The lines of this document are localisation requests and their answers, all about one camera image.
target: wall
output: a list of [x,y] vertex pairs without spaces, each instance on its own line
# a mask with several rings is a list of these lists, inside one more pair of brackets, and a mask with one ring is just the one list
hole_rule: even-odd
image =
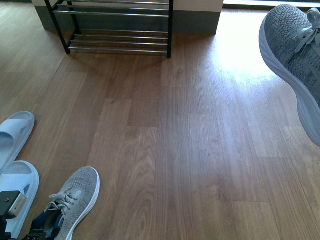
[[[43,27],[47,30],[54,29],[54,25],[43,0],[32,0],[35,9],[40,17]],[[173,12],[173,32],[174,33],[193,33],[193,34],[216,34],[220,13],[223,6],[223,0],[174,0]],[[90,16],[90,20],[85,16],[79,15],[78,20],[82,28],[98,28],[118,29],[125,27],[128,30],[134,30],[137,26],[143,30],[148,30],[148,26],[144,25],[145,18],[135,18],[135,21],[127,21],[124,17],[107,17],[103,20],[101,17]],[[72,21],[68,15],[59,15],[58,21],[62,29],[72,29]],[[153,26],[157,25],[157,19],[153,22]]]

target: black metal frame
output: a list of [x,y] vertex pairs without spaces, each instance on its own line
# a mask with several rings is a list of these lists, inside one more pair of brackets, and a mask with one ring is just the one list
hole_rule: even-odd
[[[171,58],[171,48],[172,48],[172,30],[173,30],[173,12],[174,12],[174,0],[168,0],[168,3],[163,2],[144,2],[144,1],[112,1],[112,0],[58,0],[53,6],[51,6],[49,0],[44,0],[47,9],[49,11],[49,14],[51,16],[51,19],[53,21],[53,24],[56,28],[56,31],[59,35],[59,38],[62,42],[63,48],[65,50],[66,54],[70,54],[71,50],[85,50],[85,51],[107,51],[107,52],[125,52],[125,53],[150,53],[150,54],[166,54],[167,58]],[[162,9],[162,8],[136,8],[136,7],[108,7],[108,6],[81,6],[81,5],[73,5],[73,2],[77,3],[105,3],[105,4],[127,4],[127,5],[150,5],[150,6],[168,6],[168,9]],[[93,9],[96,11],[81,11],[81,8],[87,8],[87,9]],[[101,9],[104,10],[147,10],[152,11],[154,14],[135,14],[135,13],[117,13],[117,12],[105,12],[100,11]],[[74,25],[74,32],[68,42],[66,42],[64,35],[62,33],[61,27],[58,23],[58,20],[56,18],[56,14],[69,14],[72,17],[72,22]],[[119,35],[108,35],[108,34],[101,34],[101,30],[95,30],[95,32],[98,31],[98,34],[90,35],[90,34],[83,34],[85,31],[81,30],[77,15],[97,15],[97,16],[127,16],[127,17],[151,17],[151,18],[167,18],[168,19],[168,26],[167,26],[167,32],[159,32],[159,31],[117,31],[117,30],[105,30],[106,32],[113,32],[118,33]],[[140,34],[136,36],[125,36],[123,34],[130,33],[130,34]],[[154,36],[156,34],[165,35],[165,37],[159,37]],[[96,40],[96,39],[90,39],[90,38],[108,38],[113,37],[118,40],[123,39],[123,41],[115,41],[115,40]],[[132,39],[144,39],[146,41],[150,40],[150,42],[131,42]],[[91,46],[72,46],[72,44],[112,44],[112,45],[119,45],[119,46],[148,46],[148,47],[162,47],[167,46],[166,51],[159,50],[159,49],[152,49],[152,50],[143,50],[139,49],[132,49],[132,48],[101,48],[101,47],[91,47]]]

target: knit shoe upper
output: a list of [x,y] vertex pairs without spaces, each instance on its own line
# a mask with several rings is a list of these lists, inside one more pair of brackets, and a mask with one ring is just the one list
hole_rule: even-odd
[[82,167],[63,185],[59,193],[31,225],[31,230],[44,230],[46,239],[71,240],[78,223],[95,205],[100,189],[98,172]]
[[296,76],[320,106],[320,12],[307,14],[283,4],[264,23],[266,41],[279,62]]

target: foot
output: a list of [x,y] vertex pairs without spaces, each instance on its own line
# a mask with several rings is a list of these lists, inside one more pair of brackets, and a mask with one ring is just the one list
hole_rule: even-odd
[[293,88],[301,124],[320,146],[320,12],[275,7],[261,25],[259,45],[266,65]]

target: metal shelf bar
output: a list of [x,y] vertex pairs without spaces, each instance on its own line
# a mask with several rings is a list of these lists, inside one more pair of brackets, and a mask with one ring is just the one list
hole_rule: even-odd
[[156,50],[130,50],[130,49],[115,49],[115,48],[94,48],[94,47],[69,47],[70,50],[89,50],[89,51],[107,51],[107,52],[132,52],[132,53],[155,53],[166,54],[167,51]]
[[101,15],[101,16],[128,16],[128,17],[153,17],[153,18],[169,18],[169,15],[156,14],[132,14],[132,13],[109,13],[109,12],[89,12],[89,11],[53,11],[55,14],[71,14],[71,15]]
[[139,7],[115,7],[115,6],[79,6],[79,5],[57,5],[59,8],[74,8],[74,9],[110,9],[110,10],[146,10],[146,11],[159,11],[159,12],[168,12],[169,9],[160,9],[160,8],[139,8]]
[[116,38],[116,39],[149,39],[149,40],[168,40],[167,37],[154,36],[118,36],[118,35],[95,35],[95,34],[75,34],[76,37],[88,38]]
[[150,34],[168,34],[167,31],[132,31],[132,30],[107,30],[107,29],[82,29],[82,31],[95,31],[95,32],[119,32],[119,33],[150,33]]
[[87,40],[71,40],[71,43],[83,44],[122,44],[122,45],[144,45],[144,46],[167,46],[166,43],[151,42],[123,42],[123,41],[87,41]]
[[95,3],[95,4],[138,4],[138,5],[159,5],[169,6],[167,2],[147,2],[147,1],[100,1],[100,0],[73,0],[74,3]]

